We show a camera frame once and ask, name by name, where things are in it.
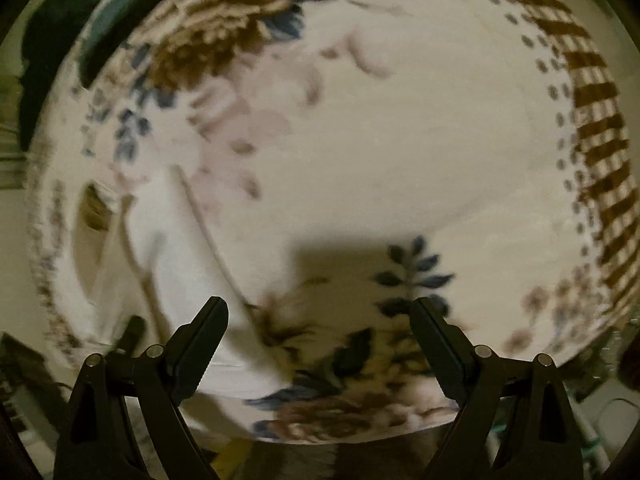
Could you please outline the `folded dark green garment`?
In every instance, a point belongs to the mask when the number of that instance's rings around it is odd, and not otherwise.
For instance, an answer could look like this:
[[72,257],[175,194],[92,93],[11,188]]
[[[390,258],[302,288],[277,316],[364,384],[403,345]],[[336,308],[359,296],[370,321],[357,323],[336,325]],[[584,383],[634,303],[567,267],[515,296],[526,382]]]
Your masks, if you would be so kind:
[[21,48],[26,64],[18,112],[22,151],[29,150],[55,76],[85,24],[91,27],[81,43],[78,76],[88,88],[116,49],[163,0],[110,0],[102,10],[100,1],[44,0],[29,19]]

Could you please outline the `white pants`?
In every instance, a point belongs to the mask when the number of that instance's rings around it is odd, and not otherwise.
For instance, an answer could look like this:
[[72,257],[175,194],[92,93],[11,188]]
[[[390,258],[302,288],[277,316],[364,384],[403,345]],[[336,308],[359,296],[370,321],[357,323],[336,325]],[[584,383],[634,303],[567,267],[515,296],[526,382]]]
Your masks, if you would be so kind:
[[219,262],[179,168],[158,170],[123,198],[87,183],[70,212],[56,304],[81,351],[106,349],[133,315],[145,320],[143,344],[164,342],[210,297],[220,297],[229,326],[201,392],[248,400],[284,387],[285,374]]

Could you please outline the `floral bed sheet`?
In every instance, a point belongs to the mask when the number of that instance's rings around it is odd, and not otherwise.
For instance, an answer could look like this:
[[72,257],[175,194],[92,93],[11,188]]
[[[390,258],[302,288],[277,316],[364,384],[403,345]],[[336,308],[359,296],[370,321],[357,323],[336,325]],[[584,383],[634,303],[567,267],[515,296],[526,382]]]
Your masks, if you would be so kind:
[[163,0],[90,87],[85,24],[29,153],[30,262],[56,302],[87,183],[177,167],[283,388],[198,392],[203,434],[366,442],[446,424],[413,338],[424,297],[472,341],[563,364],[639,295],[618,91],[562,0]]

